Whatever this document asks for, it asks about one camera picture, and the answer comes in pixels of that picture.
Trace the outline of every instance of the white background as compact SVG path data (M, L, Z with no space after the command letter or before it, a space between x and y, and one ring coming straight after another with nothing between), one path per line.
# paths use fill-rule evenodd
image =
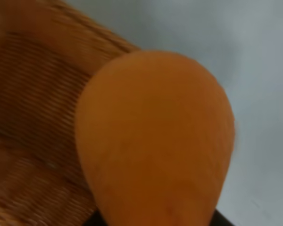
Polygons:
M283 0L68 0L141 48L195 58L225 88L237 143L218 209L283 226Z

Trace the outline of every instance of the woven basket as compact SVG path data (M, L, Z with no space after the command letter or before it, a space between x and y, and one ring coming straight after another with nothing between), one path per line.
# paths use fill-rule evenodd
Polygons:
M76 100L137 48L59 0L0 4L0 225L79 226L96 207L75 151Z

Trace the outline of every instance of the wicker texture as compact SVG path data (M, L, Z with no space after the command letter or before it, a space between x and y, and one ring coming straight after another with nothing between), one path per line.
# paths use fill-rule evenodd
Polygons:
M76 100L137 48L59 0L0 3L0 225L81 225L96 207L75 151Z

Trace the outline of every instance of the wicker basket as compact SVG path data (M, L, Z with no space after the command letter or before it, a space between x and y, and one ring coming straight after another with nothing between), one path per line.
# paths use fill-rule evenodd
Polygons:
M59 0L0 3L0 225L79 226L96 207L75 152L76 99L137 48Z

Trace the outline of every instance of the white surface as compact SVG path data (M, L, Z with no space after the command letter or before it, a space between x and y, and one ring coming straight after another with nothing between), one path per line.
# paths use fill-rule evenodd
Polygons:
M68 0L142 48L197 59L238 124L218 209L237 226L283 226L283 0Z

